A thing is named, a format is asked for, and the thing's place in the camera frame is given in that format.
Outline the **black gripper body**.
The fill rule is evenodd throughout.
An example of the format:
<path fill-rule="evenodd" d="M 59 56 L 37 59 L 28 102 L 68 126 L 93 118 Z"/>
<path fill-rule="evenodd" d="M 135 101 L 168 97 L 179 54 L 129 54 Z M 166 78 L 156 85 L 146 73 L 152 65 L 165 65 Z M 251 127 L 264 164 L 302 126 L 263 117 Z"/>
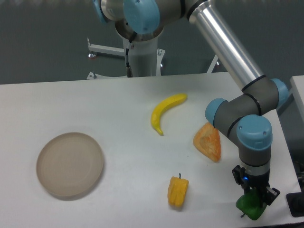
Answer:
<path fill-rule="evenodd" d="M 237 165 L 232 170 L 232 174 L 236 184 L 240 185 L 241 188 L 243 184 L 247 184 L 253 189 L 260 189 L 262 186 L 269 185 L 270 171 L 259 174 L 250 170 L 249 167 Z"/>

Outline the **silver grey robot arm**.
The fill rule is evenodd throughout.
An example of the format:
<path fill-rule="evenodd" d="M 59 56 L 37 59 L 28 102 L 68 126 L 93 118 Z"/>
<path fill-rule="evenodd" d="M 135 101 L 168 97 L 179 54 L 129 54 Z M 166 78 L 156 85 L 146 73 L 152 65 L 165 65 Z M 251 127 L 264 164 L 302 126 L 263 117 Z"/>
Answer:
<path fill-rule="evenodd" d="M 147 50 L 165 25 L 186 18 L 207 40 L 224 67 L 242 90 L 232 101 L 218 98 L 205 111 L 208 122 L 239 151 L 241 165 L 232 173 L 244 190 L 237 205 L 258 208 L 272 204 L 279 190 L 269 186 L 272 128 L 264 114 L 282 105 L 286 85 L 268 79 L 224 22 L 211 0 L 95 0 L 101 22 L 113 21 L 125 39 L 124 59 L 128 77 L 155 76 L 157 51 Z"/>

